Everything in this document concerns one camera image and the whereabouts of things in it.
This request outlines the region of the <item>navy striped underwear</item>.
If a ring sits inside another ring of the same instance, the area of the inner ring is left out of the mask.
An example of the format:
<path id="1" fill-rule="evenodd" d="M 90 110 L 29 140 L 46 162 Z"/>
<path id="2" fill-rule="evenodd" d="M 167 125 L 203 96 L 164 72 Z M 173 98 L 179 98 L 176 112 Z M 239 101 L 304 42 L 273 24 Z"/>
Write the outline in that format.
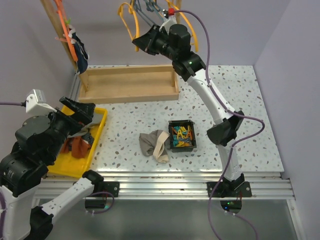
<path id="1" fill-rule="evenodd" d="M 90 146 L 92 146 L 95 141 L 95 138 L 92 136 L 92 134 L 89 131 L 84 135 L 82 135 L 81 139 Z"/>

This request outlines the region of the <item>rust orange underwear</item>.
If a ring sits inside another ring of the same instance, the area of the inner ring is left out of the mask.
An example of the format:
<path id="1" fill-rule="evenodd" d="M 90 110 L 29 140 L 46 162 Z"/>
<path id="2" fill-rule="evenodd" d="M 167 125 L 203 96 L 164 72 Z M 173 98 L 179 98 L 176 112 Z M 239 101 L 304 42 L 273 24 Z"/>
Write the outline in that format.
<path id="1" fill-rule="evenodd" d="M 68 138 L 61 147 L 60 153 L 71 153 L 71 156 L 76 159 L 84 158 L 92 145 L 81 136 Z"/>

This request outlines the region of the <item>blue-grey hanger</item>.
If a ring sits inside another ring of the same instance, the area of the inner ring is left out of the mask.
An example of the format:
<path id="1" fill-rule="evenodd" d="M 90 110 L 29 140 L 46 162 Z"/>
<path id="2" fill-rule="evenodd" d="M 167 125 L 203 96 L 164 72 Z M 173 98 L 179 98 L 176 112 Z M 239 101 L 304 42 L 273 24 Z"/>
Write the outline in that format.
<path id="1" fill-rule="evenodd" d="M 160 7 L 157 0 L 144 0 L 144 2 L 147 11 L 155 13 L 162 22 L 166 20 L 163 15 L 163 8 Z"/>

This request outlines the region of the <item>teal hanger with grey underwear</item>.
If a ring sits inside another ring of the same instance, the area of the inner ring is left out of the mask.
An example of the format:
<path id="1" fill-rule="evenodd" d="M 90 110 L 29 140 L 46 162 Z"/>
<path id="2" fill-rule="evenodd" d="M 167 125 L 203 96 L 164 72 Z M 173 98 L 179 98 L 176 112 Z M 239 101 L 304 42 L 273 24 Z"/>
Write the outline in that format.
<path id="1" fill-rule="evenodd" d="M 150 26 L 152 27 L 156 23 L 143 11 L 139 0 L 131 0 L 130 5 L 133 10 Z"/>

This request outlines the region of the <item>yellow plastic hanger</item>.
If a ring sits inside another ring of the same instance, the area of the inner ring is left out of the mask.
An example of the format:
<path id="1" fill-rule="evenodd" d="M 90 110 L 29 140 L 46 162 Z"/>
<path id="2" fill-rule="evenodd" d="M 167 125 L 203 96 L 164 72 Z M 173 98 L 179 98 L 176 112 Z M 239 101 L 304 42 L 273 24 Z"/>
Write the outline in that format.
<path id="1" fill-rule="evenodd" d="M 182 0 L 166 0 L 166 2 L 169 8 L 172 8 L 175 10 L 182 9 Z M 191 35 L 191 42 L 190 42 L 191 47 L 197 53 L 199 51 L 198 37 L 189 19 L 186 17 L 184 13 L 175 13 L 175 18 L 178 24 L 183 24 L 187 27 Z"/>

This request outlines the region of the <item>grey underwear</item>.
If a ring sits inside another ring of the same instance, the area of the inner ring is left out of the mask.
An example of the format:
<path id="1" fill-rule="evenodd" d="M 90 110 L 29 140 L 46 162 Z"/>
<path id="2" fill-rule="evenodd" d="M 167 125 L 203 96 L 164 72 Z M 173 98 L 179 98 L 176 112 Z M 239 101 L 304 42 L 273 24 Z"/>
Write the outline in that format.
<path id="1" fill-rule="evenodd" d="M 79 132 L 73 134 L 73 135 L 69 135 L 68 138 L 75 138 L 75 137 L 81 137 L 84 136 L 85 134 L 87 134 L 91 128 L 93 128 L 96 125 L 99 125 L 103 119 L 104 114 L 103 113 L 94 113 L 93 114 L 93 118 L 92 121 L 85 125 Z"/>
<path id="2" fill-rule="evenodd" d="M 140 133 L 138 140 L 141 153 L 146 157 L 153 156 L 158 163 L 164 164 L 169 162 L 169 156 L 166 150 L 169 137 L 169 133 L 163 130 L 154 130 L 151 133 Z"/>

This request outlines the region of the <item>orange hanger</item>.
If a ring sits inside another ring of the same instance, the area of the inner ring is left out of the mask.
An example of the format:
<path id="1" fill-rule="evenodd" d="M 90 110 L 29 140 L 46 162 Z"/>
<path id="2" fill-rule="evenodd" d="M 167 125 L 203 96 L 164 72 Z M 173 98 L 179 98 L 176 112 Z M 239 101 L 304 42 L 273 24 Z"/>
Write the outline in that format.
<path id="1" fill-rule="evenodd" d="M 56 5 L 56 13 L 59 16 L 59 20 L 60 20 L 62 30 L 63 30 L 63 35 L 64 35 L 64 39 L 60 38 L 59 40 L 67 43 L 67 46 L 69 48 L 69 51 L 70 51 L 70 54 L 71 54 L 73 61 L 77 62 L 78 57 L 77 57 L 75 47 L 72 42 L 72 37 L 69 36 L 69 34 L 70 34 L 69 22 L 70 21 L 67 18 L 67 15 L 66 15 L 66 12 L 64 9 L 64 5 L 63 5 L 63 1 L 62 0 L 54 0 L 54 3 Z"/>

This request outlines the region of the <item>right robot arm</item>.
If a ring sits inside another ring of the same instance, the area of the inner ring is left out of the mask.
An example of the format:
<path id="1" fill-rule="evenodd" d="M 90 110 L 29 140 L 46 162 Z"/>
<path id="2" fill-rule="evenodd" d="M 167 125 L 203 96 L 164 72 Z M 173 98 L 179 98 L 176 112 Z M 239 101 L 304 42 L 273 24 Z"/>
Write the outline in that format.
<path id="1" fill-rule="evenodd" d="M 165 31 L 153 25 L 147 33 L 134 38 L 132 43 L 149 55 L 160 54 L 170 59 L 174 71 L 202 99 L 214 122 L 207 130 L 207 137 L 217 147 L 222 163 L 221 182 L 210 183 L 208 193 L 220 198 L 238 196 L 245 177 L 232 144 L 235 143 L 244 114 L 226 107 L 227 101 L 206 76 L 205 63 L 191 50 L 191 35 L 187 27 L 173 24 Z"/>

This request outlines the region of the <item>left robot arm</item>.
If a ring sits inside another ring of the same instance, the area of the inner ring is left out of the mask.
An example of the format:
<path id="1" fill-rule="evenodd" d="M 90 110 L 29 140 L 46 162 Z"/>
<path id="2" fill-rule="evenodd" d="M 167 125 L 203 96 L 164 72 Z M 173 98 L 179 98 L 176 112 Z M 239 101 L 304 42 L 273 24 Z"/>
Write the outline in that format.
<path id="1" fill-rule="evenodd" d="M 0 237 L 3 240 L 43 240 L 55 223 L 76 203 L 89 195 L 103 193 L 103 177 L 86 171 L 64 193 L 41 206 L 33 199 L 54 165 L 69 136 L 81 131 L 94 117 L 94 103 L 80 103 L 67 97 L 60 102 L 71 115 L 51 106 L 45 113 L 36 112 L 15 132 L 11 153 L 0 162 Z"/>

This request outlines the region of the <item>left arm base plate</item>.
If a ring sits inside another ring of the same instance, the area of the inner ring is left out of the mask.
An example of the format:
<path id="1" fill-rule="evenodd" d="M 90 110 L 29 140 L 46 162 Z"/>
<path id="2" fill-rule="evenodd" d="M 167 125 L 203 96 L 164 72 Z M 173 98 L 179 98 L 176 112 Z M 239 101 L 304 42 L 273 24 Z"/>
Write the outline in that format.
<path id="1" fill-rule="evenodd" d="M 120 191 L 120 182 L 103 181 L 98 183 L 89 197 L 111 197 L 117 198 Z"/>

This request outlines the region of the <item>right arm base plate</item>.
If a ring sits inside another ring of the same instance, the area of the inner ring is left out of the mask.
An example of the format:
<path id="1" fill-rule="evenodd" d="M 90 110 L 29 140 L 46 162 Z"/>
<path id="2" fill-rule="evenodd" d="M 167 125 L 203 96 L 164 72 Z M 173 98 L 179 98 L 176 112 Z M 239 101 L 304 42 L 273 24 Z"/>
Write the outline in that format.
<path id="1" fill-rule="evenodd" d="M 252 196 L 251 185 L 248 181 L 245 181 L 236 189 L 231 189 L 227 184 L 221 182 L 212 195 L 213 198 L 250 198 Z"/>

